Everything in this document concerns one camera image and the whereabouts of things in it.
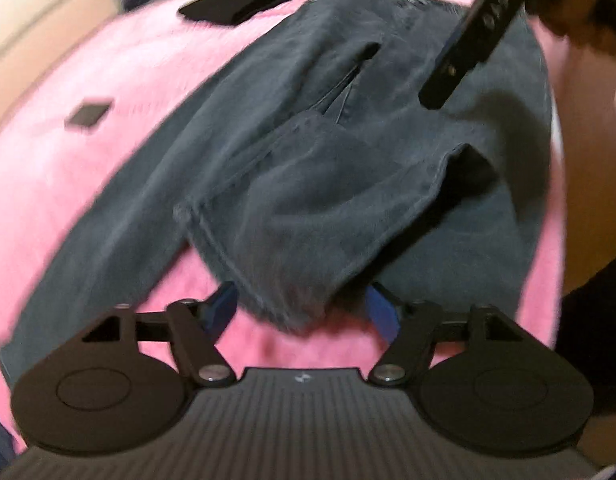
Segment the black smartphone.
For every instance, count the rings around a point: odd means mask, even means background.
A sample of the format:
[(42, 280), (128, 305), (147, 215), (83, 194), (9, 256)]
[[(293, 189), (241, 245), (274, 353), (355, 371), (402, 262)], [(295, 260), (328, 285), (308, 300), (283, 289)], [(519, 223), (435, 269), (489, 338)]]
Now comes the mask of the black smartphone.
[(64, 125), (68, 128), (94, 128), (112, 107), (112, 101), (82, 102), (64, 120)]

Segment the dark grey jeans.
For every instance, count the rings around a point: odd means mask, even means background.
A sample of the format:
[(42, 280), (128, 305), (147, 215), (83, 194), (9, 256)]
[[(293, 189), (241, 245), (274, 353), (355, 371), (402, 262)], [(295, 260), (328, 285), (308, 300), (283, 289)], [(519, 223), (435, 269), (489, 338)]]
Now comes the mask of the dark grey jeans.
[(238, 53), (69, 232), (0, 348), (5, 380), (148, 298), (185, 245), (282, 330), (373, 281), (514, 315), (542, 229), (550, 85), (518, 15), (444, 107), (422, 107), (461, 15), (436, 0), (310, 0)]

